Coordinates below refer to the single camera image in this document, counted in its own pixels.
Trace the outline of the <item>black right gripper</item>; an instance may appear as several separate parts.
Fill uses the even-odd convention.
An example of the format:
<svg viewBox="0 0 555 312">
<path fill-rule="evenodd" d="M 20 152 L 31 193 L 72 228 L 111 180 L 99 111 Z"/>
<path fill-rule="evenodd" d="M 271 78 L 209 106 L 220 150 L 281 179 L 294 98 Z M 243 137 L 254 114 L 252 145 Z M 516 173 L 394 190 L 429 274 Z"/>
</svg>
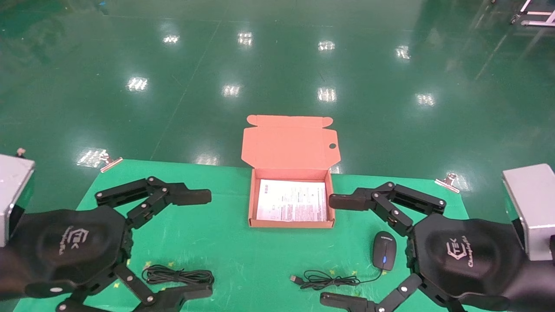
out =
<svg viewBox="0 0 555 312">
<path fill-rule="evenodd" d="M 408 266 L 439 306 L 496 312 L 552 312 L 554 265 L 532 261 L 512 225 L 433 214 L 408 239 Z"/>
</svg>

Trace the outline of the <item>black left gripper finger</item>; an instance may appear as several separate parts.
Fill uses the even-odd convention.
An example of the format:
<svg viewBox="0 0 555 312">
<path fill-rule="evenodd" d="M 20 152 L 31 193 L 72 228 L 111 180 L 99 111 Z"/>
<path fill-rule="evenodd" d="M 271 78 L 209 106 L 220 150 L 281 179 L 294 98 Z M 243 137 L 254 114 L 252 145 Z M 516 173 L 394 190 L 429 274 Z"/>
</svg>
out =
<svg viewBox="0 0 555 312">
<path fill-rule="evenodd" d="M 212 286 L 209 284 L 179 286 L 154 293 L 137 278 L 137 275 L 126 264 L 117 264 L 104 271 L 96 270 L 93 278 L 105 278 L 109 273 L 124 282 L 125 286 L 139 299 L 140 302 L 133 312 L 180 312 L 187 301 L 212 296 Z M 105 309 L 85 305 L 85 300 L 90 295 L 90 289 L 84 285 L 74 286 L 71 295 L 58 304 L 57 311 L 105 312 Z"/>
</svg>

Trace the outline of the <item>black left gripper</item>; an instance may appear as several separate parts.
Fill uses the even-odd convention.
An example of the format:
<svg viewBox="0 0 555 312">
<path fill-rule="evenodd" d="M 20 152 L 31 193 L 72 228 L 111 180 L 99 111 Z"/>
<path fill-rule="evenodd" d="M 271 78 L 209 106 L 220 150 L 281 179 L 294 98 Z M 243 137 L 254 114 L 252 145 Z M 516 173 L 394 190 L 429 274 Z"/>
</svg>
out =
<svg viewBox="0 0 555 312">
<path fill-rule="evenodd" d="M 100 293 L 116 280 L 114 268 L 131 256 L 131 228 L 141 228 L 169 205 L 208 204 L 212 193 L 149 176 L 98 191 L 95 199 L 99 207 L 89 211 L 61 209 L 20 218 L 1 248 L 2 301 Z M 141 203 L 126 219 L 112 209 L 137 200 Z"/>
</svg>

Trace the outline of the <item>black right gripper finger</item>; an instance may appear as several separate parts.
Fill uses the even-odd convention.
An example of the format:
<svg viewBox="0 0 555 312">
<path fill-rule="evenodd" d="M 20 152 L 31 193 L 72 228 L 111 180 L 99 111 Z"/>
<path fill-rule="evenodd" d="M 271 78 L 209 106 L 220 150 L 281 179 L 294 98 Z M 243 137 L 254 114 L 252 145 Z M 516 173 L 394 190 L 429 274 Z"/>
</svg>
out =
<svg viewBox="0 0 555 312">
<path fill-rule="evenodd" d="M 418 289 L 432 302 L 451 311 L 451 273 L 412 273 L 378 303 L 330 292 L 322 292 L 320 302 L 349 312 L 393 312 Z"/>
<path fill-rule="evenodd" d="M 356 188 L 352 194 L 331 194 L 329 206 L 343 211 L 372 211 L 401 237 L 410 235 L 413 220 L 398 206 L 423 215 L 442 215 L 446 201 L 406 186 L 385 182 L 377 188 Z"/>
</svg>

